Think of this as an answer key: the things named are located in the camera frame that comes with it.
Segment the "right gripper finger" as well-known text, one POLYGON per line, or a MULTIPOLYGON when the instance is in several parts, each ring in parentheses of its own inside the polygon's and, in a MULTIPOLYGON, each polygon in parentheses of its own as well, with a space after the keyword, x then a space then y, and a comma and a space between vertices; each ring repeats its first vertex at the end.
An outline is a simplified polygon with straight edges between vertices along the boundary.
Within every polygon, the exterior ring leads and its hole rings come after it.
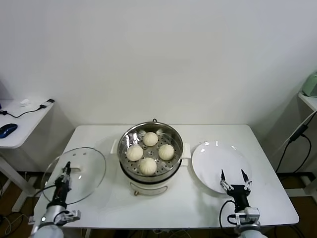
POLYGON ((243 169, 241 169, 241 173, 244 180, 244 190, 251 191, 252 181, 249 179, 248 175, 244 172, 243 169))
POLYGON ((225 178, 225 174, 223 170, 221 170, 220 185, 224 191, 234 190, 233 186, 231 186, 230 184, 226 182, 226 178, 225 178))

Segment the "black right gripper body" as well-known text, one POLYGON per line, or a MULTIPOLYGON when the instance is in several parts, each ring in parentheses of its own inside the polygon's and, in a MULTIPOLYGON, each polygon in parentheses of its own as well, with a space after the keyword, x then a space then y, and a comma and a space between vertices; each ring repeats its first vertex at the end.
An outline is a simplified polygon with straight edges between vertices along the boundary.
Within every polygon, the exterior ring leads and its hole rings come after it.
POLYGON ((250 207, 247 197, 250 195, 250 189, 245 188, 241 184, 231 185, 231 189, 227 190, 227 195, 234 199, 235 213, 244 211, 245 208, 250 207))

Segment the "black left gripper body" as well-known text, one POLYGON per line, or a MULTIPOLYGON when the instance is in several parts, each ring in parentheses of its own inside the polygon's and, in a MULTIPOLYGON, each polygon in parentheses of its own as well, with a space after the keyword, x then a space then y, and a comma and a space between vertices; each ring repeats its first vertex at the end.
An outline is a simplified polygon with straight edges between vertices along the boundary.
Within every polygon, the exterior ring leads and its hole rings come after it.
POLYGON ((53 194, 53 202, 66 203, 67 194, 70 189, 66 187, 66 179, 60 175, 54 182, 55 191, 53 194))

